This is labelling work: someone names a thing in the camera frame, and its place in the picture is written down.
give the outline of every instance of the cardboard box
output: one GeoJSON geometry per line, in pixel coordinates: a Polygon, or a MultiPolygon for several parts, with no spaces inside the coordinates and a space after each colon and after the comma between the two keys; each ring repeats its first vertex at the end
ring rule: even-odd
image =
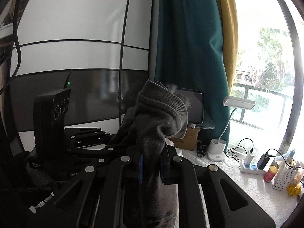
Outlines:
{"type": "Polygon", "coordinates": [[[187,131],[183,139],[172,137],[170,138],[170,140],[173,141],[174,146],[177,148],[193,151],[196,148],[196,140],[199,131],[200,131],[199,128],[193,129],[187,127],[187,131]]]}

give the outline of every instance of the white charger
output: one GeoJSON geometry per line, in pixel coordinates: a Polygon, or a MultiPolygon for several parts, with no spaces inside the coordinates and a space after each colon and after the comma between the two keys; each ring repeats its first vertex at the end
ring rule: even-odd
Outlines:
{"type": "Polygon", "coordinates": [[[253,157],[254,157],[254,154],[252,153],[253,149],[250,150],[250,152],[247,154],[245,160],[244,160],[244,163],[245,165],[250,165],[253,157]]]}

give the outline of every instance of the desk lamp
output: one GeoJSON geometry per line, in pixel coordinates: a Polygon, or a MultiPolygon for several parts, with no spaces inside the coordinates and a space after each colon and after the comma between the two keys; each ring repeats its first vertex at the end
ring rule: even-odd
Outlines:
{"type": "Polygon", "coordinates": [[[219,136],[218,139],[212,139],[208,146],[207,155],[211,161],[224,161],[226,158],[224,149],[226,147],[227,142],[222,140],[221,137],[224,134],[224,132],[226,131],[234,111],[237,108],[251,110],[255,106],[255,102],[248,100],[248,99],[239,98],[239,97],[227,96],[223,100],[223,106],[234,107],[234,109],[230,114],[230,117],[228,119],[228,122],[225,126],[224,131],[221,133],[221,135],[219,136]]]}

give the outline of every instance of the window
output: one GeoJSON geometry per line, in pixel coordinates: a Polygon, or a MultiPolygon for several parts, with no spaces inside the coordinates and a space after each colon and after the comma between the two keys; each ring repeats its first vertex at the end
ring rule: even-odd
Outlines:
{"type": "MultiPolygon", "coordinates": [[[[296,7],[294,6],[294,4],[292,3],[291,0],[285,0],[289,11],[294,19],[294,23],[295,23],[295,27],[297,29],[297,33],[299,36],[299,40],[300,40],[300,45],[301,48],[303,49],[303,45],[304,45],[304,22],[303,19],[301,17],[301,15],[299,14],[298,10],[296,9],[296,7]]],[[[304,63],[304,53],[302,51],[302,63],[304,63]]],[[[293,77],[290,78],[290,76],[286,75],[285,77],[285,81],[288,83],[290,82],[291,86],[294,86],[294,73],[292,75],[293,77]]],[[[304,155],[304,147],[302,144],[302,137],[303,137],[303,129],[304,129],[304,100],[302,101],[302,108],[301,108],[301,113],[300,116],[298,118],[298,123],[297,123],[297,127],[292,139],[292,142],[290,144],[289,150],[291,149],[295,149],[295,155],[294,155],[294,159],[295,160],[302,160],[301,156],[304,155]]]]}
{"type": "MultiPolygon", "coordinates": [[[[239,27],[237,73],[242,70],[249,74],[244,82],[234,84],[231,95],[253,100],[256,106],[246,111],[237,109],[233,114],[228,147],[251,138],[256,154],[262,154],[270,146],[278,150],[286,132],[294,96],[294,52],[277,0],[235,1],[239,27]]],[[[294,21],[298,33],[304,32],[300,15],[294,21]]],[[[252,146],[250,141],[242,145],[246,149],[252,146]]]]}

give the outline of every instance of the gray cloth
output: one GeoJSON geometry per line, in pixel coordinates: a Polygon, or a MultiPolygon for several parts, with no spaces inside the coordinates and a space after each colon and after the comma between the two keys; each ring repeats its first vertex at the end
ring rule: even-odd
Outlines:
{"type": "Polygon", "coordinates": [[[124,224],[127,228],[174,227],[177,188],[176,185],[161,183],[160,154],[165,146],[165,137],[184,137],[188,106],[186,97],[169,92],[161,83],[148,80],[137,96],[135,108],[127,110],[117,135],[110,141],[109,144],[134,142],[143,158],[142,184],[127,185],[125,190],[124,224]]]}

